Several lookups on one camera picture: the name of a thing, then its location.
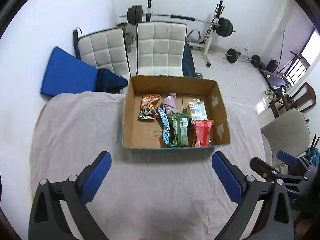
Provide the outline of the red snack packet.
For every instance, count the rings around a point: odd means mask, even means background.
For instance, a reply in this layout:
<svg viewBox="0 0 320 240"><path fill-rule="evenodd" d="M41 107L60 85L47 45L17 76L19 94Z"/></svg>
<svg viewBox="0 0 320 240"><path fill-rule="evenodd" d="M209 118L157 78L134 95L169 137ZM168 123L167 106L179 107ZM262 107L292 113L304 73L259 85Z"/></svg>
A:
<svg viewBox="0 0 320 240"><path fill-rule="evenodd" d="M192 120L194 139L192 147L208 147L211 145L211 131L213 120Z"/></svg>

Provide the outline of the yellow tissue pack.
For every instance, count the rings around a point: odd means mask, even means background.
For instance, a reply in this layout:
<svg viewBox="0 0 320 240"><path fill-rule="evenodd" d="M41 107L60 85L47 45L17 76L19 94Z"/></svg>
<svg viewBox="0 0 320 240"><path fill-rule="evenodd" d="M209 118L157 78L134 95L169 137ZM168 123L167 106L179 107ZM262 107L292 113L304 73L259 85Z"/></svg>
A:
<svg viewBox="0 0 320 240"><path fill-rule="evenodd" d="M208 120L204 102L189 102L188 109L192 120Z"/></svg>

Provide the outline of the green snack packet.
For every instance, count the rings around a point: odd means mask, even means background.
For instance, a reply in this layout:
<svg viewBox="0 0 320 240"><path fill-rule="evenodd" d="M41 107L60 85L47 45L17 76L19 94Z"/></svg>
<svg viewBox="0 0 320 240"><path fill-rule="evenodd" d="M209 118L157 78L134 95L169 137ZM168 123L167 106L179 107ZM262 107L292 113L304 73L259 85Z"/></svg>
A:
<svg viewBox="0 0 320 240"><path fill-rule="evenodd" d="M188 128L190 113L168 114L170 123L170 144L169 147L188 147Z"/></svg>

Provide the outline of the blue snack packet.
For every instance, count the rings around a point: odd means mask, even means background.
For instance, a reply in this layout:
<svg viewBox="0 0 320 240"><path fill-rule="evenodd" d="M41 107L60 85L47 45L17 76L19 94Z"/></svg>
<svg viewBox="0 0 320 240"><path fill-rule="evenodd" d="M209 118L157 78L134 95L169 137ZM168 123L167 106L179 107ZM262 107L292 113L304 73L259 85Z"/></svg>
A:
<svg viewBox="0 0 320 240"><path fill-rule="evenodd" d="M161 119L163 125L162 138L165 144L165 147L168 147L170 144L170 123L167 115L164 113L161 107L157 107L157 113Z"/></svg>

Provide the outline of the lilac cloth bundle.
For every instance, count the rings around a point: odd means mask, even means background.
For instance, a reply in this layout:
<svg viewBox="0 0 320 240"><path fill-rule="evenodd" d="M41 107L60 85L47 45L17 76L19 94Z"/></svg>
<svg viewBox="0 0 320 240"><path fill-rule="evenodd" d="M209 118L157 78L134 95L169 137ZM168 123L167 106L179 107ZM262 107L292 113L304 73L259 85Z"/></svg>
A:
<svg viewBox="0 0 320 240"><path fill-rule="evenodd" d="M176 108L176 93L170 93L162 102L161 108L166 115L181 114L182 112Z"/></svg>

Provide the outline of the orange panda snack packet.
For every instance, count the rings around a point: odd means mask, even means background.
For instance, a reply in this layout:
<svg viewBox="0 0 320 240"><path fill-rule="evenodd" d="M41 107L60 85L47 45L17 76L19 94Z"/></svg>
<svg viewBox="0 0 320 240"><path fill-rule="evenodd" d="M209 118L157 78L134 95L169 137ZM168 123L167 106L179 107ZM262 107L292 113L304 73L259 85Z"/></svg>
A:
<svg viewBox="0 0 320 240"><path fill-rule="evenodd" d="M160 94L143 94L138 118L142 120L155 120L159 118L157 104L161 97Z"/></svg>

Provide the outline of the grey chair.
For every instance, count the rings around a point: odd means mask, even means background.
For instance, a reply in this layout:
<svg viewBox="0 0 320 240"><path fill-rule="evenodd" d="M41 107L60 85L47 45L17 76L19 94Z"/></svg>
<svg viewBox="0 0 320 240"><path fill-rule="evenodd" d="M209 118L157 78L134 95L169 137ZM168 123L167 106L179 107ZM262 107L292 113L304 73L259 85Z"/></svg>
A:
<svg viewBox="0 0 320 240"><path fill-rule="evenodd" d="M290 109L266 124L261 129L266 162L274 167L282 164L277 158L279 151L294 157L302 154L309 146L310 131L304 114Z"/></svg>

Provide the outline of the brown wooden chair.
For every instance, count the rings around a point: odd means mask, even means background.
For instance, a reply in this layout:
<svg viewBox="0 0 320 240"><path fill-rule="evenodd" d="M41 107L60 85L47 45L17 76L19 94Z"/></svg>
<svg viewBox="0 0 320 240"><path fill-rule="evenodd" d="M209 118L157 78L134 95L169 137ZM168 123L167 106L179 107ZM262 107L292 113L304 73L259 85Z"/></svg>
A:
<svg viewBox="0 0 320 240"><path fill-rule="evenodd" d="M307 102L310 102L311 105L301 110L302 113L305 113L311 110L317 103L315 90L307 82L303 83L292 96L283 93L281 87L274 89L273 94L271 95L273 95L273 98L271 99L268 108L272 110L275 118L279 116L278 110L281 110L282 108L285 108L287 111L290 109L298 109Z"/></svg>

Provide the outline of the black treadmill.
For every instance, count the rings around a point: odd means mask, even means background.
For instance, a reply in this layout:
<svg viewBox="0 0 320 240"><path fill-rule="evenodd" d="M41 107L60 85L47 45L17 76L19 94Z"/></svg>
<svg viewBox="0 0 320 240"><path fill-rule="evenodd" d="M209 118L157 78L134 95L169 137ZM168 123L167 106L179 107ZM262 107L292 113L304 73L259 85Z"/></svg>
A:
<svg viewBox="0 0 320 240"><path fill-rule="evenodd" d="M289 80L281 73L278 72L278 66L273 67L274 71L270 72L267 65L262 63L259 68L260 74L264 77L270 89L277 89L281 86L286 87L288 90L291 87Z"/></svg>

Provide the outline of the chrome dumbbell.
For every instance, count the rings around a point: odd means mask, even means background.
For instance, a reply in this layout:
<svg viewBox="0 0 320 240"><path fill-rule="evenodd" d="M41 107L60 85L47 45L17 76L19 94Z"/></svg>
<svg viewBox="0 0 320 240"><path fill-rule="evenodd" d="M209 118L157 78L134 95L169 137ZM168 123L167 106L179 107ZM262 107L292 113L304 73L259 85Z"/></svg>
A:
<svg viewBox="0 0 320 240"><path fill-rule="evenodd" d="M202 73L196 73L196 78L202 79L203 78L203 74Z"/></svg>

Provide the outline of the floor barbell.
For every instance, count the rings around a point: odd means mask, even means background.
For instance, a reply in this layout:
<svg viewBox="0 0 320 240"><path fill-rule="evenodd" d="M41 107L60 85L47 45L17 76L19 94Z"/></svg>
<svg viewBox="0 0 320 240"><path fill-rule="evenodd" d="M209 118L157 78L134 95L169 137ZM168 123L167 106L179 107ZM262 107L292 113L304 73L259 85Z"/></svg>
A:
<svg viewBox="0 0 320 240"><path fill-rule="evenodd" d="M253 55L251 58L245 57L245 56L242 56L240 52L236 51L233 48L230 48L227 50L227 52L225 53L225 57L229 63L236 63L238 59L242 59L242 60L250 61L255 68L258 68L261 65L260 56Z"/></svg>

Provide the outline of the white weight rack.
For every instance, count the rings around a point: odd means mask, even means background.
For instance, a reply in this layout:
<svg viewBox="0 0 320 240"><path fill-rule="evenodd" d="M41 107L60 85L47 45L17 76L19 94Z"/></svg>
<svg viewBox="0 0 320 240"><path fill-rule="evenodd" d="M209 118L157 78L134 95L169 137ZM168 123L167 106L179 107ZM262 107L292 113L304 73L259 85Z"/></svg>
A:
<svg viewBox="0 0 320 240"><path fill-rule="evenodd" d="M211 62L208 59L208 50L210 48L211 42L213 40L213 34L215 33L216 29L219 27L219 18L224 10L223 0L217 4L212 21L210 22L210 26L207 29L204 38L202 40L198 40L196 42L188 41L187 44L191 47L191 49L198 49L201 52L201 55L206 63L207 67L211 67Z"/></svg>

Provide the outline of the blue foam mat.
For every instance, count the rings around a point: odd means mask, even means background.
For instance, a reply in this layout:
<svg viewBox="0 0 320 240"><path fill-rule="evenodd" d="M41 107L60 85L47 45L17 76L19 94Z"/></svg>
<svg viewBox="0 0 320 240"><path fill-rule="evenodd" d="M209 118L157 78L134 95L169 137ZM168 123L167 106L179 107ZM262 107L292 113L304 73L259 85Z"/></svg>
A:
<svg viewBox="0 0 320 240"><path fill-rule="evenodd" d="M40 94L94 92L98 70L56 46L44 73Z"/></svg>

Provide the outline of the dark blue cloth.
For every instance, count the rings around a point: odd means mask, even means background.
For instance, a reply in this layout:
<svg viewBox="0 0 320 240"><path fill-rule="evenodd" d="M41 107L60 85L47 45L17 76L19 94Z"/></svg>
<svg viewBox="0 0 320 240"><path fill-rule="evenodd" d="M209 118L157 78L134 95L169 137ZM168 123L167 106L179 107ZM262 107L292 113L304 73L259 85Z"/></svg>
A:
<svg viewBox="0 0 320 240"><path fill-rule="evenodd" d="M127 79L108 69L100 69L96 80L96 92L119 94L128 85Z"/></svg>

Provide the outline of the white quilted chair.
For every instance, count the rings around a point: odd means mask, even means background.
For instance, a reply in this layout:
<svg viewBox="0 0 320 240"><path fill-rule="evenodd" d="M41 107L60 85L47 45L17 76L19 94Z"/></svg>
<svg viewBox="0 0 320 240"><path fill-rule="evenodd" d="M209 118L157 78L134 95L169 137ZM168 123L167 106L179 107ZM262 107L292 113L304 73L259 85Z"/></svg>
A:
<svg viewBox="0 0 320 240"><path fill-rule="evenodd" d="M187 25L140 22L136 26L137 75L183 76L182 61Z"/></svg>
<svg viewBox="0 0 320 240"><path fill-rule="evenodd" d="M108 69L125 79L131 77L125 34L122 28L110 28L79 36L73 31L76 58L97 69Z"/></svg>

